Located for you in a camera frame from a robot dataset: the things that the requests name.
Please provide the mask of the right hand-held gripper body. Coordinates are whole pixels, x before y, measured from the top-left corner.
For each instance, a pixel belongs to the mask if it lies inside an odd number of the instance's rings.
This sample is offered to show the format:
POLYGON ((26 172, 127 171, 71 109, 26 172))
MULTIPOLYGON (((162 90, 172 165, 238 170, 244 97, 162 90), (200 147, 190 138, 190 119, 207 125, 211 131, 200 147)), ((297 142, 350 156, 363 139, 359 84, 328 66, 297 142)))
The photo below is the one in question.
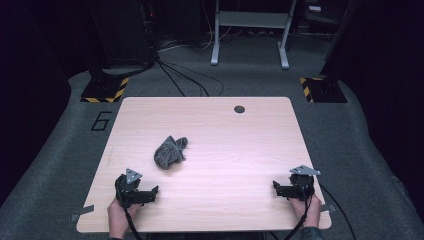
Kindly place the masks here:
POLYGON ((290 186, 282 186, 281 195, 305 201, 315 193, 314 177, 319 176, 319 170, 300 165, 290 170, 290 186))

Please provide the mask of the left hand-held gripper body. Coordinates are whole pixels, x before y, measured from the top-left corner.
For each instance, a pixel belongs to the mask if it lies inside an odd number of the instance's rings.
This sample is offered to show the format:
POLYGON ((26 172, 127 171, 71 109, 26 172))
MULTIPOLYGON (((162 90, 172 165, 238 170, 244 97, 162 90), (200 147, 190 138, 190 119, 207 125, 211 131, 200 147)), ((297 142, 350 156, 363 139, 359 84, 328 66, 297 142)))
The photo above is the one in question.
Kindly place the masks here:
POLYGON ((142 175, 130 168, 126 169, 115 181, 116 198, 122 207, 129 208, 133 204, 145 204, 151 201, 150 191, 139 191, 142 175))

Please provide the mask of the grey towel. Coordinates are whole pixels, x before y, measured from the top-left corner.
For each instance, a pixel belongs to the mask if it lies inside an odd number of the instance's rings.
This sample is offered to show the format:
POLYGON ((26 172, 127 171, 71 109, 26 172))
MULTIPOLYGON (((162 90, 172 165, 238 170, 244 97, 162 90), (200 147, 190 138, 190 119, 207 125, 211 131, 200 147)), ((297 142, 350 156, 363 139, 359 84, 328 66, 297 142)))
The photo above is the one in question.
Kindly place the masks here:
POLYGON ((169 169, 172 164, 185 160, 183 151, 187 145, 188 139, 186 137, 175 140, 172 136, 168 136, 156 149, 154 162, 163 170, 169 169))

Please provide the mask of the person's left hand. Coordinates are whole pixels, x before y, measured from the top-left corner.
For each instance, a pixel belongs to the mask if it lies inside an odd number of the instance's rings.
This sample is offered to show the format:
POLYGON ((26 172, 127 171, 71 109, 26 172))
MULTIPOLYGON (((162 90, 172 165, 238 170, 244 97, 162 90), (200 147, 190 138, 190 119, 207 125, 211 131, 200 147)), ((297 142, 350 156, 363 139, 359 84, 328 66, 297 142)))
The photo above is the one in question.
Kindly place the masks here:
POLYGON ((130 226, 126 213, 117 199, 114 199, 107 208, 109 237, 124 239, 130 226))

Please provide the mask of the person's right hand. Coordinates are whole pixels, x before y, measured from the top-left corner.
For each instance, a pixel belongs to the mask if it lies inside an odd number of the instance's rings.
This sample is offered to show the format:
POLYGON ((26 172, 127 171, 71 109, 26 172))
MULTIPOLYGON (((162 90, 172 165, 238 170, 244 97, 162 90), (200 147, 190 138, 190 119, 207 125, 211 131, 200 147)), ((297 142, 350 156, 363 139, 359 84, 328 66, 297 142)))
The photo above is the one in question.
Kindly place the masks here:
POLYGON ((322 201, 316 195, 312 195, 306 201, 289 198, 289 202, 294 208, 294 212, 298 220, 301 220, 303 215, 306 215, 306 218, 302 222, 303 228, 319 227, 322 201))

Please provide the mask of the dark curtain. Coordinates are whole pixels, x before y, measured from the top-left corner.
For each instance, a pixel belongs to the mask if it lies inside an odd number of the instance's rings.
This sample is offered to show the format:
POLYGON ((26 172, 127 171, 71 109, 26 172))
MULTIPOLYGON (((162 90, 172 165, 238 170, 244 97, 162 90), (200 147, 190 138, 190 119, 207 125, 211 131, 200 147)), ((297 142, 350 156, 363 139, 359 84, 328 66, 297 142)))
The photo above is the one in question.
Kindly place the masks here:
POLYGON ((64 0, 0 0, 0 206, 68 105, 84 70, 64 0))
POLYGON ((350 0, 322 72, 355 93, 424 221, 424 0, 350 0))

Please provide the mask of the black cabinet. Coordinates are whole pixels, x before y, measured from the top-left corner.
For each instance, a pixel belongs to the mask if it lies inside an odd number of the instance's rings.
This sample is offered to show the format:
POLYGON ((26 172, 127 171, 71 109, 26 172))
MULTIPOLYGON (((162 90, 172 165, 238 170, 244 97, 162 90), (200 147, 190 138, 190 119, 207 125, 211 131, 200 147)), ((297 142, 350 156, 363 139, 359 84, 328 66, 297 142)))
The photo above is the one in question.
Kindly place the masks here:
POLYGON ((144 0, 86 0, 111 67, 154 63, 154 34, 144 0))

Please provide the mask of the white metal stand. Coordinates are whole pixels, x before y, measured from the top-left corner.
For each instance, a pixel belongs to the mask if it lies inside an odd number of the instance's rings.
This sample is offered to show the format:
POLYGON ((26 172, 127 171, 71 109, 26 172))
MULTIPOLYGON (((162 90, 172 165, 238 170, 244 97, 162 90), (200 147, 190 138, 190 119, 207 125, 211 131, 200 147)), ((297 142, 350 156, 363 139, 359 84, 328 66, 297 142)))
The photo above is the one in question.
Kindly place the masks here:
POLYGON ((219 62, 221 27, 271 28, 283 30, 283 36, 277 43, 277 47, 281 67, 287 70, 289 68, 289 61, 286 51, 286 42, 294 17, 296 4, 297 0, 290 0, 290 9, 287 13, 239 12, 223 11, 220 9, 220 0, 215 0, 215 34, 210 61, 211 65, 216 66, 219 62))

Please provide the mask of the black striped-edge base plate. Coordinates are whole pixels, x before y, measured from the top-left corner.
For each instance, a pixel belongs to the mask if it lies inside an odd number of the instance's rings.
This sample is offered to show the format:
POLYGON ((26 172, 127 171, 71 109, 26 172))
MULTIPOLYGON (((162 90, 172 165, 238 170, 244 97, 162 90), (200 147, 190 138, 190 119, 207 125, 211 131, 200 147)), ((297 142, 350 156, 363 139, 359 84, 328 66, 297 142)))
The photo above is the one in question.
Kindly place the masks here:
POLYGON ((310 103, 346 103, 347 99, 337 82, 326 78, 301 78, 306 100, 310 103))
POLYGON ((90 81, 81 94, 81 102, 117 102, 124 93, 129 77, 125 74, 91 72, 90 81))

